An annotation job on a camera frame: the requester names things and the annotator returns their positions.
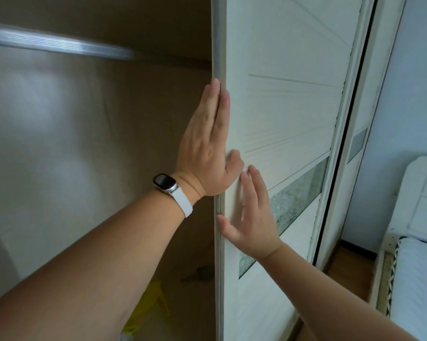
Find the metal rod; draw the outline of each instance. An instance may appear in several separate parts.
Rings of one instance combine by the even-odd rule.
[[[210,61],[173,55],[145,53],[117,45],[4,26],[0,26],[0,46],[211,69]]]

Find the black vertical strip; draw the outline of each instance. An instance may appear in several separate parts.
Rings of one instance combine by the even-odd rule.
[[[355,80],[354,89],[352,91],[351,104],[349,105],[349,111],[348,111],[347,117],[346,117],[346,124],[344,127],[345,131],[343,133],[343,137],[342,137],[341,143],[340,143],[340,154],[341,155],[338,158],[338,160],[336,161],[335,170],[333,172],[333,180],[332,180],[332,184],[330,186],[330,192],[329,192],[329,196],[328,196],[327,204],[326,204],[326,211],[324,213],[324,218],[322,220],[321,230],[319,232],[319,238],[318,238],[317,244],[316,244],[316,252],[314,253],[313,265],[316,265],[317,258],[319,256],[319,249],[321,248],[322,236],[324,235],[324,229],[325,229],[327,216],[328,216],[328,212],[329,212],[329,208],[330,208],[331,198],[333,195],[333,189],[335,188],[336,176],[338,175],[338,169],[340,167],[341,158],[342,158],[342,156],[347,155],[347,153],[343,153],[344,143],[346,141],[347,131],[349,130],[348,129],[349,128],[349,122],[351,120],[351,114],[352,114],[352,109],[354,107],[355,97],[357,94],[358,83],[360,81],[361,69],[363,68],[363,62],[365,60],[366,47],[368,46],[368,40],[370,39],[371,27],[373,26],[374,13],[376,11],[376,6],[377,6],[377,0],[374,0],[373,8],[371,10],[371,16],[370,16],[370,22],[368,25],[368,30],[366,32],[365,41],[363,43],[363,51],[361,53],[360,63],[359,63],[358,70],[357,70],[357,77]]]

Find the smartwatch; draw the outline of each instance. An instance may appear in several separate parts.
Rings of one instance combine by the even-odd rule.
[[[193,206],[174,178],[167,174],[159,174],[154,178],[154,186],[161,192],[172,196],[182,208],[185,217],[188,217],[193,212]]]

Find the person's left arm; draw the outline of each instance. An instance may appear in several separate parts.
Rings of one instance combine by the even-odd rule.
[[[172,177],[194,205],[225,191],[244,163],[226,160],[230,97],[212,79]],[[115,340],[184,219],[156,189],[131,203],[0,298],[0,340]]]

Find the wooden floor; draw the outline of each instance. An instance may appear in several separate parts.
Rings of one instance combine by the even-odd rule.
[[[339,247],[327,274],[343,287],[366,301],[373,280],[373,269],[373,260]],[[315,341],[315,339],[308,329],[302,326],[296,341]]]

